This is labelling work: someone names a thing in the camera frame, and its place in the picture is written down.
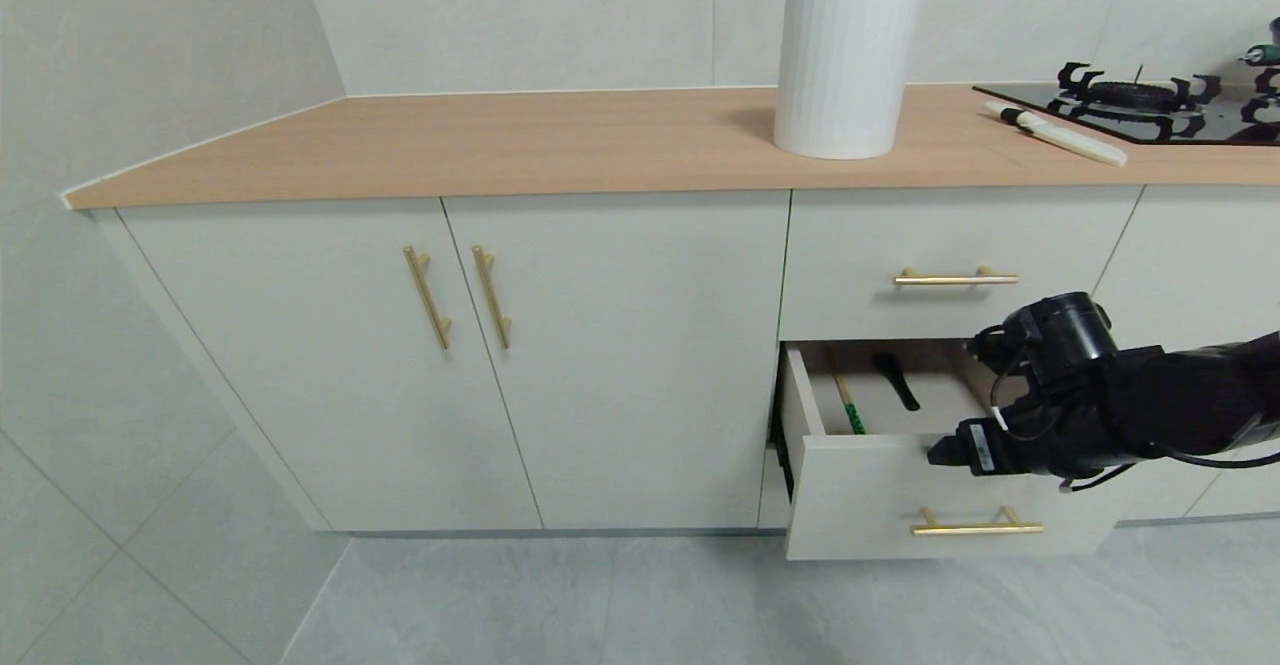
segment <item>gray tiled floor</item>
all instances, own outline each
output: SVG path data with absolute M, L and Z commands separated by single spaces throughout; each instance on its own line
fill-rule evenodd
M 1280 520 L 1091 558 L 786 563 L 778 537 L 357 538 L 284 659 L 324 664 L 1263 664 Z

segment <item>countertop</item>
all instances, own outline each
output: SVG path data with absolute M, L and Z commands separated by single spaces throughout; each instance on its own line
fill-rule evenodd
M 1280 185 L 1280 147 L 1129 145 L 1092 162 L 982 114 L 965 84 L 909 86 L 881 159 L 772 145 L 773 88 L 349 97 L 68 192 L 70 208 L 564 192 L 966 185 Z

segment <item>ribbed vase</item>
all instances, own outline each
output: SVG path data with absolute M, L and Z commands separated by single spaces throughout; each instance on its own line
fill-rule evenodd
M 773 142 L 809 159 L 893 147 L 920 0 L 787 0 Z

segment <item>white tiled wall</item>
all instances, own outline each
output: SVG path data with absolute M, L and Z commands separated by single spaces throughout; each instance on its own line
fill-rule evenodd
M 0 0 L 0 665 L 274 665 L 346 546 L 59 191 L 343 95 L 311 0 Z
M 783 0 L 316 4 L 347 90 L 402 95 L 772 84 Z M 927 0 L 909 79 L 1051 81 L 1068 60 L 1211 72 L 1276 15 L 1280 0 Z
M 1097 64 L 1148 75 L 1219 73 L 1248 81 L 1257 72 L 1236 61 L 1251 45 L 1270 42 L 1267 23 L 1280 0 L 1115 0 Z
M 0 0 L 0 214 L 342 96 L 311 0 Z
M 349 95 L 710 82 L 712 0 L 316 0 Z

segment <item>open drawer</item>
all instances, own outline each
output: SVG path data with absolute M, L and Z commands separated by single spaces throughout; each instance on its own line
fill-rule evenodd
M 919 411 L 906 409 L 873 368 L 881 352 L 901 363 Z M 782 368 L 788 560 L 1085 554 L 1126 505 L 1123 491 L 1105 486 L 1064 495 L 1060 481 L 1043 474 L 977 478 L 968 468 L 929 465 L 925 451 L 938 437 L 986 413 L 979 402 L 992 375 L 961 341 L 786 343 Z M 854 434 L 836 373 L 867 434 Z M 1001 402 L 1019 386 L 1006 382 Z M 1010 515 L 1016 519 L 1006 528 L 964 528 Z

